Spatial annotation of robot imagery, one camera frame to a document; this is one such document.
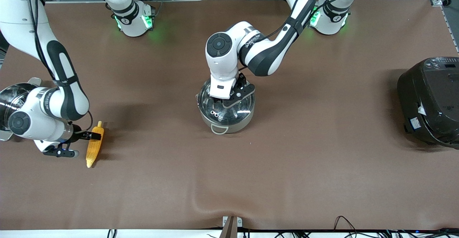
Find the metal pot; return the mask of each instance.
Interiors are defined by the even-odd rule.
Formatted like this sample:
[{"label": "metal pot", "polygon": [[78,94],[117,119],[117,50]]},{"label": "metal pot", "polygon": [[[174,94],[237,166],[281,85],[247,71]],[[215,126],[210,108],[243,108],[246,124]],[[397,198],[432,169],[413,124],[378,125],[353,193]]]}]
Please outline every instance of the metal pot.
[{"label": "metal pot", "polygon": [[249,124],[254,115],[254,94],[247,96],[230,108],[225,108],[220,101],[214,102],[209,92],[210,79],[204,83],[199,94],[196,95],[196,100],[202,119],[213,133],[223,135],[238,132]]},{"label": "metal pot", "polygon": [[0,141],[7,141],[13,133],[8,128],[8,119],[13,112],[21,109],[27,96],[41,84],[41,79],[31,78],[28,83],[9,86],[0,92]]}]

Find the label sticker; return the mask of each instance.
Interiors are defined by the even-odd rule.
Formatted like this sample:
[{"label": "label sticker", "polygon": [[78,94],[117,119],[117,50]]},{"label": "label sticker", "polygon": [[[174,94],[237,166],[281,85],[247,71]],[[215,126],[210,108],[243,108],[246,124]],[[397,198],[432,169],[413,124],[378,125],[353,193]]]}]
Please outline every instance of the label sticker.
[{"label": "label sticker", "polygon": [[421,123],[418,120],[418,117],[415,117],[413,119],[410,119],[411,126],[413,127],[413,130],[419,129],[421,126]]}]

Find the brown tablecloth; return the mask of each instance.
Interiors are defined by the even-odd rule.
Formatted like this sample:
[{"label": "brown tablecloth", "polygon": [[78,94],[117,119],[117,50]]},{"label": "brown tablecloth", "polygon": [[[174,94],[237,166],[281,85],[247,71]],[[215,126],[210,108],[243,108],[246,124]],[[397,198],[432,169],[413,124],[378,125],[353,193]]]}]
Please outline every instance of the brown tablecloth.
[{"label": "brown tablecloth", "polygon": [[[224,215],[257,229],[330,229],[338,215],[359,229],[457,227],[459,152],[405,135],[395,91],[424,58],[457,56],[441,9],[357,0],[351,10],[338,34],[305,30],[269,78],[246,70],[254,118],[219,136],[195,104],[210,76],[205,41],[242,20],[270,33],[285,2],[164,3],[138,38],[101,3],[47,5],[106,134],[92,169],[86,141],[75,159],[1,143],[0,229],[211,228]],[[49,80],[10,48],[0,87],[33,76]]]}]

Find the robotic arm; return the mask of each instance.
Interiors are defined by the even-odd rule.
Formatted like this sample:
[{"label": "robotic arm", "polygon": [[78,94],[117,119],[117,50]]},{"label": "robotic arm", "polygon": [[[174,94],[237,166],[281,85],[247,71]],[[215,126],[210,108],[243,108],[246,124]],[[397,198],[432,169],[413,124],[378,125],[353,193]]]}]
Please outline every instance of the robotic arm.
[{"label": "robotic arm", "polygon": [[[325,16],[319,19],[315,28],[323,34],[338,32],[353,1],[327,0],[320,8]],[[278,29],[280,32],[273,41],[248,22],[237,23],[225,32],[213,34],[205,48],[205,58],[211,72],[210,96],[230,99],[238,79],[238,60],[256,76],[274,73],[285,53],[309,23],[315,2],[287,0],[290,15]]]},{"label": "robotic arm", "polygon": [[[204,122],[215,134],[244,128],[254,112],[255,87],[237,68],[238,60],[256,76],[269,76],[279,68],[285,53],[307,27],[314,13],[314,27],[322,34],[335,34],[344,25],[354,0],[287,0],[290,15],[276,31],[265,36],[248,22],[213,34],[205,46],[210,81],[197,95]],[[273,41],[268,38],[279,33]]]},{"label": "robotic arm", "polygon": [[154,9],[134,0],[105,0],[115,14],[121,30],[128,37],[138,37],[153,27]]},{"label": "robotic arm", "polygon": [[[27,86],[24,90],[17,84],[3,90],[0,130],[3,137],[10,133],[6,139],[16,134],[34,140],[41,152],[73,157],[77,151],[62,149],[62,144],[90,138],[71,123],[87,114],[89,101],[66,49],[51,31],[43,4],[43,0],[0,0],[0,29],[5,39],[41,60],[57,86]],[[26,99],[18,96],[24,92]]]}]

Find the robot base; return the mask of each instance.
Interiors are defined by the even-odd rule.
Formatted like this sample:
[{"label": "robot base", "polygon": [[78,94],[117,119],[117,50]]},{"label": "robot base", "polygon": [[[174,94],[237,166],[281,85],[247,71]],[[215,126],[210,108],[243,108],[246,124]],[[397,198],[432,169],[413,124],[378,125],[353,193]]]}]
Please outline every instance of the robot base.
[{"label": "robot base", "polygon": [[313,19],[311,19],[310,26],[313,29],[316,29],[320,34],[336,34],[346,24],[346,19],[348,16],[349,13],[342,18],[334,18],[333,20],[335,22],[332,22],[332,20],[323,12],[323,8],[320,8],[319,11],[316,12]]},{"label": "robot base", "polygon": [[142,1],[135,1],[142,13],[139,13],[134,19],[118,19],[119,16],[113,16],[118,23],[118,28],[128,37],[139,37],[146,31],[153,30],[156,9]]}]

